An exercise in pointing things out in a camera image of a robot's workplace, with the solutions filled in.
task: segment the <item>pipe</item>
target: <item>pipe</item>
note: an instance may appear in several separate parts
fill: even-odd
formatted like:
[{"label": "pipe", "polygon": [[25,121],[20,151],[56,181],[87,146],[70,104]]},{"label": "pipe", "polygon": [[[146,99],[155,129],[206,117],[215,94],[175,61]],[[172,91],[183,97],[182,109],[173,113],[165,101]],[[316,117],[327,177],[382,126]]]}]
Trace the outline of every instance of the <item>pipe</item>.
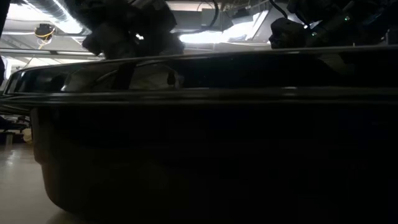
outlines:
[{"label": "pipe", "polygon": [[79,34],[82,26],[63,6],[63,0],[23,0],[35,11],[48,16],[49,21],[68,34]]}]

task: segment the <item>ceiling duct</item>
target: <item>ceiling duct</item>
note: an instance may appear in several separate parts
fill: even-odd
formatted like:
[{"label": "ceiling duct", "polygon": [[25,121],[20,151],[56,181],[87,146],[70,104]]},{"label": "ceiling duct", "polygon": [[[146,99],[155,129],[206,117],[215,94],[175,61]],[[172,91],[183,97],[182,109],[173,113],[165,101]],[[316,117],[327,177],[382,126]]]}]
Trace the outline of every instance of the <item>ceiling duct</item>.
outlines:
[{"label": "ceiling duct", "polygon": [[69,14],[63,0],[23,0],[37,12],[48,17],[49,21],[68,34],[79,34],[82,26]]}]

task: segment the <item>robotic hand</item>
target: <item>robotic hand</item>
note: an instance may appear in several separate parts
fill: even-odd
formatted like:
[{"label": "robotic hand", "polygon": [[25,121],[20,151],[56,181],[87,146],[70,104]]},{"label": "robotic hand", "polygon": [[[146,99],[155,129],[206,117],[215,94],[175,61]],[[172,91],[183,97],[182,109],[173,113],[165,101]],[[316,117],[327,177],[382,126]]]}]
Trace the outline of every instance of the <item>robotic hand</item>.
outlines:
[{"label": "robotic hand", "polygon": [[396,0],[290,0],[286,17],[271,25],[273,49],[378,44],[398,24]]},{"label": "robotic hand", "polygon": [[182,54],[170,31],[176,21],[164,0],[65,0],[72,16],[93,32],[83,46],[107,59]]}]

